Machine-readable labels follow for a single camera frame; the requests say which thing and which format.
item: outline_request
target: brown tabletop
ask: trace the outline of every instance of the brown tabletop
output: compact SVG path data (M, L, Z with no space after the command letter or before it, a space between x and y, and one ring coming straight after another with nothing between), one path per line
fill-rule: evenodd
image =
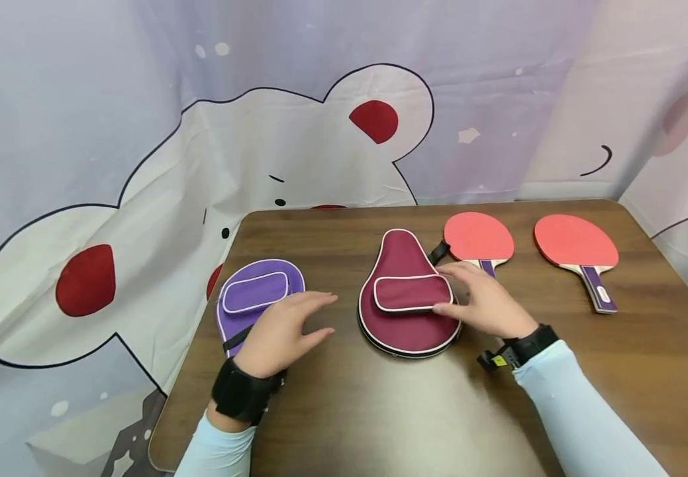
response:
M553 325L603 395L674 476L688 476L688 287L613 201L264 211L245 217L150 443L154 466L177 468L224 360L214 320L219 287L240 267L292 261L308 290L339 300L309 330L336 329L296 362L254 440L253 476L559 476L533 404L508 368L475 362L491 337L464 327L447 351L400 360L373 348L357 323L360 287L383 233L407 228L425 250L448 217L480 211L513 234L516 251L498 280L539 321ZM584 217L619 249L603 276L619 307L596 315L579 276L534 245L538 218Z

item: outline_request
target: cartoon bear print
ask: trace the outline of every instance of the cartoon bear print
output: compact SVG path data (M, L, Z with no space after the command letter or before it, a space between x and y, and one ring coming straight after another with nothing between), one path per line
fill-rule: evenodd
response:
M425 82L390 64L350 72L322 101L278 89L197 101L117 205L49 212L0 246L0 362L62 366L118 337L166 392L240 218L415 204L395 162L433 116Z

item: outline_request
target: right hand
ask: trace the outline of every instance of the right hand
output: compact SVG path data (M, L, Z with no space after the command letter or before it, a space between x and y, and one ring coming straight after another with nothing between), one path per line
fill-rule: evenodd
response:
M468 287L468 305L437 303L437 315L454 318L479 331L504 339L531 335L539 324L511 297L497 280L469 262L453 262L437 267L443 275Z

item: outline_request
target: paddle handle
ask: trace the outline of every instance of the paddle handle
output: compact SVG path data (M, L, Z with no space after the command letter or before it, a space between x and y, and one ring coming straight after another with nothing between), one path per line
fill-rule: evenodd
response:
M487 272L487 275L492 278L497 278L495 275L495 263L492 260L465 260L466 262L471 262L473 265L478 266L481 270Z
M593 307L597 313L605 313L610 315L616 313L616 303L609 296L609 291L603 286L601 275L594 266L579 266L580 275L583 277L587 290L590 292L590 298L593 300Z

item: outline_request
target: light blue sleeve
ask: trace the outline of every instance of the light blue sleeve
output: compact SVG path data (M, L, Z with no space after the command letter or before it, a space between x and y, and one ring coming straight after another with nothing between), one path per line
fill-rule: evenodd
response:
M668 476L558 341L513 372L569 477Z
M239 433L219 431L204 413L174 477L248 477L255 432L256 427Z

